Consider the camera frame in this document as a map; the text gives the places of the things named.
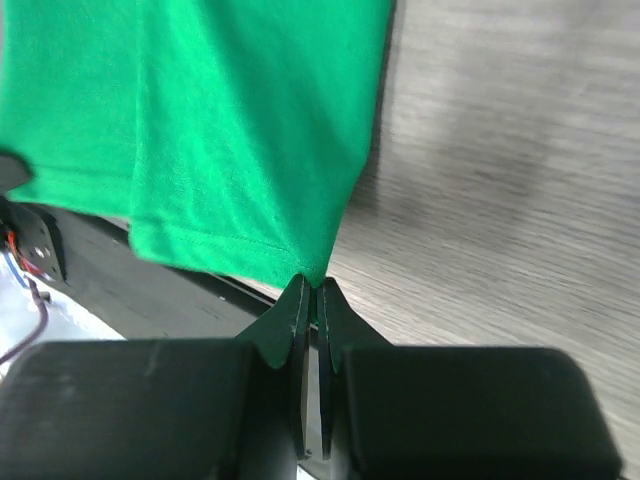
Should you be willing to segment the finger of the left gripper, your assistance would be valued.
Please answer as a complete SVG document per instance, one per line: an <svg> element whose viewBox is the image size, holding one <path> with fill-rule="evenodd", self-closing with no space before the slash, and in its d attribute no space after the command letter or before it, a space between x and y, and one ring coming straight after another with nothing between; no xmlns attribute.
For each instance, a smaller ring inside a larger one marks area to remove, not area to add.
<svg viewBox="0 0 640 480"><path fill-rule="evenodd" d="M0 192L9 191L27 184L33 173L26 162L18 155L10 152L0 154Z"/></svg>

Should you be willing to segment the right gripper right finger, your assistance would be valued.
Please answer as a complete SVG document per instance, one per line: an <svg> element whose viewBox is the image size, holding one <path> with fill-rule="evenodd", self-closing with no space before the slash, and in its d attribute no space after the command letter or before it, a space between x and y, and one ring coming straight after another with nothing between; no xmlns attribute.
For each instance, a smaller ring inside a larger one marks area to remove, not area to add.
<svg viewBox="0 0 640 480"><path fill-rule="evenodd" d="M316 294L322 451L335 479L616 479L623 460L563 351L395 346Z"/></svg>

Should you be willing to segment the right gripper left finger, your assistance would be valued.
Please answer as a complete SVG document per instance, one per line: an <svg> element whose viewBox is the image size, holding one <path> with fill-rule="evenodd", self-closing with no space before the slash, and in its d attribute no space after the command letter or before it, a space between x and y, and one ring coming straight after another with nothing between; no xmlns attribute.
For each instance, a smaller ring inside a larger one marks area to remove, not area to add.
<svg viewBox="0 0 640 480"><path fill-rule="evenodd" d="M310 285L233 338L42 342L6 356L5 479L293 479L306 457Z"/></svg>

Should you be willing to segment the green t shirt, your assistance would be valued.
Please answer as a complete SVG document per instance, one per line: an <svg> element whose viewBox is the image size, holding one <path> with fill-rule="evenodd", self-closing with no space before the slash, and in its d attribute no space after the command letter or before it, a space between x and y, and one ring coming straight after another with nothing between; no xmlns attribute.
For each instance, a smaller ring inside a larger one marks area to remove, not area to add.
<svg viewBox="0 0 640 480"><path fill-rule="evenodd" d="M5 1L10 190L152 262L319 285L367 162L387 1Z"/></svg>

